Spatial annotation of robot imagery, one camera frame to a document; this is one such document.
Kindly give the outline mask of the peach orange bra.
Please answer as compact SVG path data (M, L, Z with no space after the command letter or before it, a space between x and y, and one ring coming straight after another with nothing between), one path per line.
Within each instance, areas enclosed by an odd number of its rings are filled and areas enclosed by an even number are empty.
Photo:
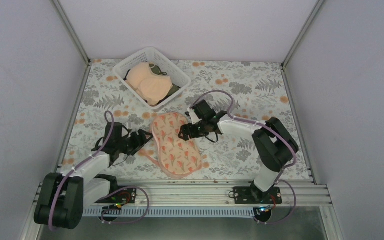
M141 62L128 71L125 82L150 106L156 106L166 98L173 87L170 76L156 74L152 62Z

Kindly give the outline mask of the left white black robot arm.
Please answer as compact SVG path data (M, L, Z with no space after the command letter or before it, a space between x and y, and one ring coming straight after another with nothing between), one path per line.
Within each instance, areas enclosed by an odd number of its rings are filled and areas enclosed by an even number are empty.
M80 223L84 210L95 203L108 205L100 212L103 222L114 221L115 217L108 217L108 213L135 203L139 189L120 186L115 176L102 172L121 155L135 155L152 139L153 135L145 130L133 131L120 122L108 123L104 136L96 142L85 161L69 170L45 176L34 222L51 229L72 230Z

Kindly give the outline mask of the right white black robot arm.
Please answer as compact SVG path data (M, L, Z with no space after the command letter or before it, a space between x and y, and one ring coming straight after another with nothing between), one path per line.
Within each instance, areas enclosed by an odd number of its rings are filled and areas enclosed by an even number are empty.
M230 135L251 141L263 166L251 183L251 198L258 204L270 197L270 190L287 168L288 162L296 162L299 145L282 122L272 117L265 123L231 115L227 111L216 112L205 100L187 110L191 123L180 127L178 137L184 141L206 138L209 134Z

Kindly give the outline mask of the peach floral mesh laundry bag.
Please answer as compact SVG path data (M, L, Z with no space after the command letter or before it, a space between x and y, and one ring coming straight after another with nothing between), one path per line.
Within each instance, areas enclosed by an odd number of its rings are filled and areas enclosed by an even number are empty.
M156 116L150 125L155 149L142 148L139 151L173 179L187 177L203 166L195 141L179 138L181 126L187 123L187 118L177 112Z

